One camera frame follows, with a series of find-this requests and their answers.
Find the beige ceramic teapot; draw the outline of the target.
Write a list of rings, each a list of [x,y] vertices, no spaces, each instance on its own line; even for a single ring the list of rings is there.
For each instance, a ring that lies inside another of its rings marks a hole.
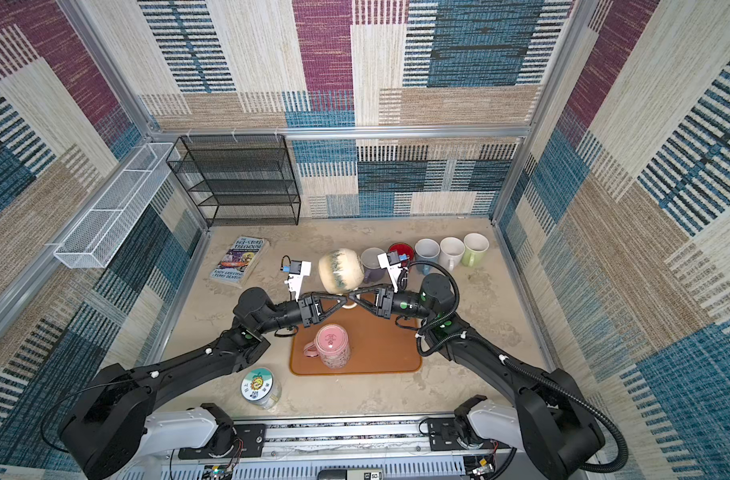
[[[339,248],[323,255],[318,272],[325,290],[332,295],[346,295],[360,287],[364,271],[354,250]]]

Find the purple mug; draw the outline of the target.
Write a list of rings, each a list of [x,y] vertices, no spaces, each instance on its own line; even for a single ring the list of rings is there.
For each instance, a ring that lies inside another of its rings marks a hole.
[[[360,261],[364,272],[363,283],[372,284],[382,280],[386,271],[380,266],[378,257],[384,250],[378,247],[370,247],[362,252]]]

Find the brown plastic tray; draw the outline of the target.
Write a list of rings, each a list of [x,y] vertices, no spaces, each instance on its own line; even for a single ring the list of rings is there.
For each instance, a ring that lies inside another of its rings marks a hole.
[[[335,369],[304,352],[320,329],[333,324],[346,331],[351,351],[348,362]],[[360,306],[341,308],[321,324],[300,328],[293,338],[289,360],[290,370],[297,376],[412,373],[421,364],[411,330],[401,329],[393,319],[374,316]]]

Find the pink ghost mug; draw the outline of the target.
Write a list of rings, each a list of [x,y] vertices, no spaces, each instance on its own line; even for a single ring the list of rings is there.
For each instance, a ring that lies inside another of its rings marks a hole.
[[[338,324],[323,326],[314,340],[303,349],[303,355],[319,358],[330,369],[341,369],[351,357],[349,336],[344,327]]]

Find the red mug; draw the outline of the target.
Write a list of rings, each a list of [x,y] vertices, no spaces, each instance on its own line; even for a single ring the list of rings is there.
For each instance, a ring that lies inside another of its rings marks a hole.
[[[407,243],[396,242],[393,243],[389,249],[389,252],[396,252],[400,258],[404,257],[401,264],[403,266],[408,265],[414,259],[414,249]]]

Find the blue dotted mug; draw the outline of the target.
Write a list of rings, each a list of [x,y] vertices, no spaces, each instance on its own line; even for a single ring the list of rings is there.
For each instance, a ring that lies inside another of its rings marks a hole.
[[[439,243],[430,238],[420,239],[414,246],[415,259],[428,261],[432,264],[438,262],[440,252]],[[433,267],[428,264],[420,264],[416,269],[424,276],[429,275],[433,271]]]

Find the white mug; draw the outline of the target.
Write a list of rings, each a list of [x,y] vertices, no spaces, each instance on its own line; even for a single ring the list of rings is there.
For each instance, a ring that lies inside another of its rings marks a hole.
[[[439,264],[448,272],[452,272],[462,261],[465,245],[456,237],[446,237],[440,242]]]

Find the light green mug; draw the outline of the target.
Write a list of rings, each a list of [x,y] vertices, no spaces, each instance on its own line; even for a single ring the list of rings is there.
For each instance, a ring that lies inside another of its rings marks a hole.
[[[488,238],[480,233],[469,233],[463,239],[464,254],[462,264],[466,267],[479,266],[490,248]]]

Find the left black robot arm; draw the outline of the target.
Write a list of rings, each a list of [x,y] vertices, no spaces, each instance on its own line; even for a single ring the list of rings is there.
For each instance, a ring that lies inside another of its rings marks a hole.
[[[178,396],[255,364],[268,350],[265,333],[326,320],[347,303],[311,293],[275,304],[260,287],[239,297],[229,329],[215,340],[160,363],[99,371],[58,427],[58,438],[89,479],[106,479],[145,452],[191,449],[219,458],[240,442],[232,420],[211,403],[178,415],[182,427],[157,428],[149,416]]]

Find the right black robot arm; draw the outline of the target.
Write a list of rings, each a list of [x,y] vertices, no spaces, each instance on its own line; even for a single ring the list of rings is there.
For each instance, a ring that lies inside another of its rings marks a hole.
[[[348,296],[375,316],[419,320],[420,356],[440,354],[466,367],[509,401],[509,407],[499,408],[477,395],[455,409],[456,437],[464,447],[503,443],[512,452],[525,452],[548,479],[566,479],[578,470],[612,473],[626,465],[623,434],[585,399],[570,374],[511,356],[458,315],[460,289],[451,275],[432,273],[416,292],[376,285]]]

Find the paperback book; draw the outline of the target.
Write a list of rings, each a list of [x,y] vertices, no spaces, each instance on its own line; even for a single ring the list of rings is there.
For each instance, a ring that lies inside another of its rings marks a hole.
[[[232,285],[242,283],[269,245],[264,238],[240,236],[211,272],[210,279]]]

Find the clear jar green lid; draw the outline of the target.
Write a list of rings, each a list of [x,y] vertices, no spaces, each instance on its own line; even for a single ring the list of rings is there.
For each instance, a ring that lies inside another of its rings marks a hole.
[[[269,410],[280,400],[281,385],[270,369],[258,367],[246,373],[240,384],[240,393],[249,404]]]

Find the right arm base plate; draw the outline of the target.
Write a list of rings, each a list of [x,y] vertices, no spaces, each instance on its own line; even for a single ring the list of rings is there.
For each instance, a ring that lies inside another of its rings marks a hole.
[[[450,417],[426,417],[418,431],[428,439],[431,451],[492,450],[495,446],[490,440],[465,440]]]

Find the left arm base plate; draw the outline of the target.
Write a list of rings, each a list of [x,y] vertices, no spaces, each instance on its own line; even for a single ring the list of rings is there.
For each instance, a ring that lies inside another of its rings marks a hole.
[[[258,458],[262,455],[266,424],[236,424],[218,427],[203,447],[180,449],[179,460]]]

